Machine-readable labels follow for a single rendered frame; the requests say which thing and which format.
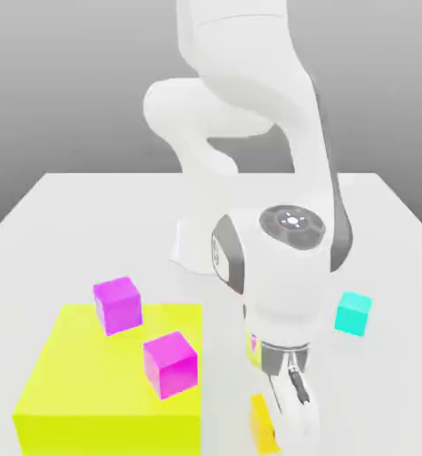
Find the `small cyan cube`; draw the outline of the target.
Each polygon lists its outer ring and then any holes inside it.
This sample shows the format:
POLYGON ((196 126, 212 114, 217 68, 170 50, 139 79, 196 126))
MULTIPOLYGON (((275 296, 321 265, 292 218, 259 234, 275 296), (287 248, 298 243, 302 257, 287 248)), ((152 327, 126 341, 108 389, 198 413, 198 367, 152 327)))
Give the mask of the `small cyan cube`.
POLYGON ((344 292, 337 305, 335 329, 363 337, 371 305, 370 297, 348 291, 344 292))

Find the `small magenta cube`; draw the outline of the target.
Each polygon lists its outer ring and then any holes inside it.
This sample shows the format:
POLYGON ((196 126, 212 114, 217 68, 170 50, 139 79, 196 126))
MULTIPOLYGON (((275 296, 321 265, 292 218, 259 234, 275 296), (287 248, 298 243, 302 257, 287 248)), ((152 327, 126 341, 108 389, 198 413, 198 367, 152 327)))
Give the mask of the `small magenta cube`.
POLYGON ((142 344, 143 367, 160 400, 199 383, 198 353, 180 331, 142 344))
POLYGON ((129 277, 95 284, 93 297, 97 317, 107 336, 142 325, 141 295, 129 277))

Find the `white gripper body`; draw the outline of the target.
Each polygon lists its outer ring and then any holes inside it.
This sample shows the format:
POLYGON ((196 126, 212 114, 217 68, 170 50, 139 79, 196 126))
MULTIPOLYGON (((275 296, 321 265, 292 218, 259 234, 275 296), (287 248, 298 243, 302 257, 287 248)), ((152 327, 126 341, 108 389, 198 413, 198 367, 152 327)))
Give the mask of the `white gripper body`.
POLYGON ((272 421, 278 443, 316 443, 320 414, 311 387, 303 374, 270 376, 274 396, 272 421))

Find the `large yellow box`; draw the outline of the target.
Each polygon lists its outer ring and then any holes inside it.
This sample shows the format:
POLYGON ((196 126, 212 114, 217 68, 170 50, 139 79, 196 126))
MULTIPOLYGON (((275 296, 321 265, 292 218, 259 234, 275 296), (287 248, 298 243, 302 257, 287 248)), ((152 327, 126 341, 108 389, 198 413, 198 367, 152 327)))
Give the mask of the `large yellow box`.
POLYGON ((22 456, 201 456, 201 387, 161 400, 142 345, 180 331, 202 351, 199 304, 150 304, 106 336, 93 305, 64 305, 12 413, 22 456))

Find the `small orange cube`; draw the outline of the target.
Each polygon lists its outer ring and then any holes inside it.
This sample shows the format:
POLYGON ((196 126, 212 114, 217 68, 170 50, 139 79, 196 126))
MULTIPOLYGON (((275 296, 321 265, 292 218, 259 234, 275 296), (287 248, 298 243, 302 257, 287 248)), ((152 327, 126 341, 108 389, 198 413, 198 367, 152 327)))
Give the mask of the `small orange cube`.
POLYGON ((250 427, 257 454, 264 456, 280 452, 267 403, 262 394, 251 396, 250 427))

